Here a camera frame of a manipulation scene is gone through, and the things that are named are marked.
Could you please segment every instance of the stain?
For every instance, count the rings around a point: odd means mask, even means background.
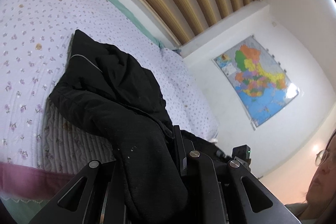
[[[70,124],[68,124],[68,122],[65,122],[65,123],[63,124],[63,129],[64,129],[65,131],[67,131],[68,133],[72,133],[72,126],[71,126]]]
[[[36,46],[35,46],[35,49],[38,50],[38,51],[41,51],[42,50],[42,45],[40,43],[37,43]]]

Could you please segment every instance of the map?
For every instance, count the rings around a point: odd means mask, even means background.
[[[299,94],[280,65],[252,36],[214,58],[214,62],[236,90],[254,128]]]

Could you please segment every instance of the woman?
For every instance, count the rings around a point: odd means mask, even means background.
[[[313,224],[336,193],[336,131],[327,148],[317,154],[315,164],[318,168],[308,189],[307,203],[286,205],[302,224]]]

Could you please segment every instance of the metal bolt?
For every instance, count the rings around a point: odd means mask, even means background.
[[[233,168],[238,168],[240,166],[240,162],[237,160],[230,161],[230,166]]]
[[[190,151],[190,157],[197,158],[200,156],[200,153],[197,150]]]
[[[93,160],[92,162],[89,163],[89,167],[91,168],[96,168],[98,167],[98,165],[99,165],[99,162],[96,160]]]

